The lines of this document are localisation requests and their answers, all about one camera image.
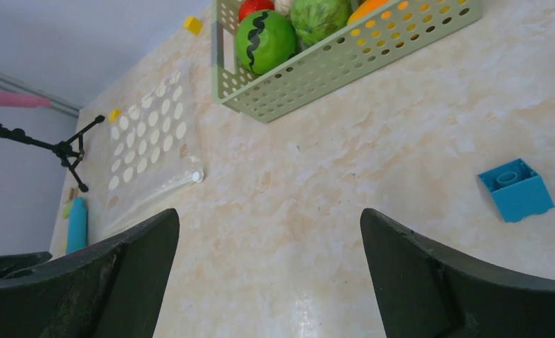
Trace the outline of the black tripod microphone stand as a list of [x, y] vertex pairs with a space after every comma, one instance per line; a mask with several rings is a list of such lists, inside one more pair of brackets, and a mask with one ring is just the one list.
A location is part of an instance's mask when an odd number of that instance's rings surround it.
[[20, 142], [22, 144], [38, 146], [43, 149], [50, 150], [53, 154], [56, 155], [61, 160], [61, 165], [64, 168], [69, 169], [72, 176], [75, 178], [78, 188], [81, 192], [88, 192], [89, 189], [87, 185], [80, 179], [79, 175], [76, 173], [76, 167], [78, 164], [84, 159], [85, 157], [85, 148], [84, 148], [84, 134], [92, 129], [95, 125], [103, 123], [105, 121], [105, 117], [102, 115], [98, 115], [93, 122], [88, 124], [86, 127], [82, 128], [79, 132], [74, 134], [71, 138], [61, 141], [57, 144], [49, 144], [46, 142], [39, 141], [32, 137], [26, 135], [25, 131], [16, 128], [10, 130], [4, 127], [0, 123], [0, 138], [2, 139], [10, 139], [16, 142]]

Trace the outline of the small wooden block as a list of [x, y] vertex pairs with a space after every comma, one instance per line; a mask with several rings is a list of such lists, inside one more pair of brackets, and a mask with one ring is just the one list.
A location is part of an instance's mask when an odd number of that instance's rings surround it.
[[66, 203], [70, 203], [76, 197], [78, 197], [79, 191], [80, 190], [77, 187], [71, 187], [66, 194]]

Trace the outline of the red wax apple toy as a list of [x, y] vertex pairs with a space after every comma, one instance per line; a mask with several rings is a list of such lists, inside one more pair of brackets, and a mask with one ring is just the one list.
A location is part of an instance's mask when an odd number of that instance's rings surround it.
[[248, 15], [262, 10], [274, 10], [275, 5], [271, 0], [244, 0], [238, 11], [238, 21], [242, 22]]

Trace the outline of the yellow cube far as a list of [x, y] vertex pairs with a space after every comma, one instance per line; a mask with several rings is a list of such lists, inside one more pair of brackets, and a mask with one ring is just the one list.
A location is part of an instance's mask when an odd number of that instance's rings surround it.
[[193, 35], [197, 36], [202, 31], [203, 23], [194, 16], [188, 16], [184, 23], [183, 27]]

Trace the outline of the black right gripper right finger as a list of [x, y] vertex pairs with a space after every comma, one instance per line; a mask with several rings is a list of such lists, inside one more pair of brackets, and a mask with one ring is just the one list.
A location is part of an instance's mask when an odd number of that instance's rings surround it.
[[371, 208], [360, 228], [388, 337], [555, 337], [555, 280], [474, 258]]

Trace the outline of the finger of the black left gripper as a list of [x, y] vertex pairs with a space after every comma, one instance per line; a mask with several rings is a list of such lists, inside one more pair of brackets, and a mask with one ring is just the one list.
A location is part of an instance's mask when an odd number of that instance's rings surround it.
[[47, 251], [0, 256], [0, 279], [17, 270], [31, 268], [52, 258]]

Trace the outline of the green block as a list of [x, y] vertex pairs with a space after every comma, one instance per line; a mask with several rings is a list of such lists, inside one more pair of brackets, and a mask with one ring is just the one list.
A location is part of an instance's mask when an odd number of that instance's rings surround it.
[[65, 208], [63, 209], [63, 213], [62, 213], [62, 217], [63, 219], [69, 219], [70, 216], [70, 212], [72, 210], [73, 204], [69, 203], [65, 206]]

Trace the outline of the orange mango toy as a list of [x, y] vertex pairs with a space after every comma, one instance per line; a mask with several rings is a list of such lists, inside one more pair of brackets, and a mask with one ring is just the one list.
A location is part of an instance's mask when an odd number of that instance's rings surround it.
[[357, 20], [360, 20], [365, 15], [369, 14], [370, 12], [384, 6], [387, 4], [389, 0], [365, 0], [363, 1], [360, 6], [354, 10], [354, 12], [350, 15], [347, 24], [350, 25], [355, 23]]

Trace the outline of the green perforated plastic basket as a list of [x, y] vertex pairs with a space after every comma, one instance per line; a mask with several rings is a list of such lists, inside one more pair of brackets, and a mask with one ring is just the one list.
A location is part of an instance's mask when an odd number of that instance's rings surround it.
[[213, 98], [269, 123], [481, 19], [482, 1], [391, 1], [279, 65], [255, 75], [224, 66], [223, 37], [237, 34], [239, 1], [214, 1]]

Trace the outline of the green wrinkled custard apple toy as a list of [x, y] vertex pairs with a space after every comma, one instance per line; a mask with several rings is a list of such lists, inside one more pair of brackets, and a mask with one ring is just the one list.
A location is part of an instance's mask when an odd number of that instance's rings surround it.
[[295, 0], [290, 19], [300, 40], [313, 46], [347, 25], [352, 14], [348, 0]]

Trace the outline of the white garlic toy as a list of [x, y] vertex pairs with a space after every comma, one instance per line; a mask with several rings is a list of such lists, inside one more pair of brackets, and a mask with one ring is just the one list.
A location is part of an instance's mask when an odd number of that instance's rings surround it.
[[275, 10], [285, 16], [289, 16], [294, 0], [274, 0]]

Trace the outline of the clear dotted zip top bag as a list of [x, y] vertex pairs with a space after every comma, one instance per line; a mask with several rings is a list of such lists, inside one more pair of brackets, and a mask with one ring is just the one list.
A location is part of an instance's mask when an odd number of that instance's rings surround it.
[[105, 237], [149, 204], [204, 179], [186, 65], [116, 118], [110, 133]]

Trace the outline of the green striped watermelon toy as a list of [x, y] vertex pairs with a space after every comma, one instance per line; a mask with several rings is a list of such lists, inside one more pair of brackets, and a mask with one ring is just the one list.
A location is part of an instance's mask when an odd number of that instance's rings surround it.
[[239, 24], [237, 59], [255, 75], [263, 75], [297, 53], [297, 36], [285, 16], [274, 10], [255, 11]]

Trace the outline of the blue building block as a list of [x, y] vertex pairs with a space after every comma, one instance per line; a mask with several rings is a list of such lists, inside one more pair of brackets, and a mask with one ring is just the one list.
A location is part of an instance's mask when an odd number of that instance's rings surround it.
[[506, 223], [542, 215], [555, 207], [542, 176], [522, 158], [480, 173], [478, 178]]

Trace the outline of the yellow cube near tripod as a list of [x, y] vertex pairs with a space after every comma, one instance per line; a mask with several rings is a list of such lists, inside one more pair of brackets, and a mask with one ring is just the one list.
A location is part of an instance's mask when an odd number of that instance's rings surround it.
[[113, 121], [115, 121], [120, 115], [122, 114], [122, 111], [120, 109], [113, 109], [109, 115], [108, 115], [108, 121], [110, 121], [111, 123]]

